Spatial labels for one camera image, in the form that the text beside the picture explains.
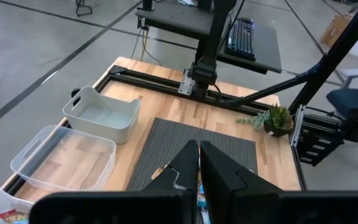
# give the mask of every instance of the concrete floor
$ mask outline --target concrete floor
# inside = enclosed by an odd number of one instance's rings
[[[332,17],[349,9],[325,1],[246,0],[241,16],[277,30],[282,67],[289,72],[261,75],[219,62],[218,79],[262,90],[309,69],[329,50],[318,40]],[[92,85],[118,56],[131,56],[138,30],[134,11],[128,10],[137,2],[89,4],[99,5],[94,14],[77,17],[71,0],[0,0],[0,109],[12,108],[0,118],[0,185],[12,174],[12,158],[44,126],[61,120],[73,88]],[[149,36],[147,49],[164,67],[190,66],[196,40],[155,28]],[[140,44],[134,58],[140,58]],[[342,68],[358,68],[358,58],[348,55]],[[325,96],[340,84],[333,73],[309,105],[331,111]],[[357,88],[358,80],[352,86]],[[289,106],[301,88],[278,93],[282,105]],[[13,107],[12,99],[23,91],[31,94]],[[309,189],[358,189],[358,146],[343,145],[317,167],[303,164],[303,170]]]

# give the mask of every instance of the computer desk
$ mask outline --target computer desk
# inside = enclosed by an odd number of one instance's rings
[[[154,6],[154,11],[138,9],[135,14],[139,18],[145,19],[145,25],[198,39],[196,53],[196,58],[198,58],[205,48],[214,14],[196,7],[182,5],[175,1],[154,3]],[[227,32],[228,24],[229,19],[226,21],[224,34]],[[224,45],[218,54],[217,60],[263,74],[266,74],[269,70],[277,73],[282,72],[275,29],[254,24],[253,46],[255,52],[254,62],[225,54]]]
[[[183,73],[180,71],[123,57],[119,57],[113,65],[126,67],[138,72],[149,73],[157,77],[169,78],[175,81],[180,81],[183,76]],[[283,190],[300,190],[300,181],[296,169],[296,166],[299,165],[299,160],[291,151],[288,136],[275,138],[269,136],[263,130],[254,131],[254,128],[249,124],[237,124],[235,122],[236,118],[247,117],[245,114],[120,82],[110,80],[106,82],[105,77],[108,75],[108,71],[113,65],[106,70],[93,87],[101,88],[102,95],[124,101],[132,101],[133,99],[138,98],[141,100],[141,106],[139,119],[130,139],[125,144],[117,145],[116,165],[104,190],[122,191],[127,188],[155,118],[176,121],[237,138],[255,141],[258,175],[279,186]],[[223,93],[236,96],[249,95],[255,92],[255,90],[228,83],[218,82],[217,84]],[[270,105],[280,103],[278,96],[275,95],[261,98],[259,102]],[[59,125],[64,126],[66,123],[66,119],[63,118]],[[49,161],[53,161],[53,158],[50,158],[51,156],[53,157],[54,154],[58,154],[58,152],[52,152],[48,155]],[[94,163],[95,161],[93,161],[93,164],[89,164],[89,169],[96,167]],[[34,172],[34,175],[47,176],[48,178],[53,178],[55,180],[61,178],[62,182],[65,183],[78,181],[77,185],[86,185],[82,173],[56,177],[54,173],[57,171],[52,172],[51,170],[53,170],[53,167],[50,167],[50,162],[43,162]],[[12,175],[1,188],[11,195],[31,202],[51,193],[46,190],[32,187],[22,179],[18,178],[15,174]]]

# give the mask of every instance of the black keyboard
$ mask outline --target black keyboard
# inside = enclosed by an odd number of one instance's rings
[[[254,38],[252,25],[252,23],[236,20],[229,31],[224,52],[246,60],[255,61],[254,48],[252,46]]]

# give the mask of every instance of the wooden tabletop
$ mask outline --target wooden tabletop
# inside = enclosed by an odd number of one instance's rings
[[[119,57],[113,65],[127,67],[131,70],[175,81],[181,81],[183,75],[179,71],[123,57]],[[103,77],[108,75],[109,69],[94,84],[94,87]],[[223,93],[230,95],[244,96],[255,92],[255,90],[228,83],[217,82],[216,84]],[[124,101],[132,101],[135,98],[141,100],[138,123],[128,142],[117,145],[116,165],[104,186],[104,190],[117,191],[126,189],[155,118],[176,121],[217,133],[255,141],[258,175],[283,190],[300,190],[300,183],[288,136],[275,138],[269,136],[264,131],[254,131],[253,127],[248,124],[235,123],[236,118],[247,117],[247,115],[119,82],[109,82],[101,94]],[[267,96],[258,101],[270,105],[280,103],[275,95]],[[46,172],[46,170],[47,168],[43,164],[36,173],[39,175]],[[2,188],[13,177],[14,175],[7,180]],[[16,193],[16,197],[34,202],[49,193],[49,191],[32,187],[26,183]]]

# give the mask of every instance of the gray rubber mat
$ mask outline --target gray rubber mat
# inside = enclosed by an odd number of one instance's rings
[[[192,139],[210,141],[257,174],[255,142],[156,118],[127,190],[142,190],[152,181],[155,170],[163,168]],[[197,224],[203,224],[199,210]]]

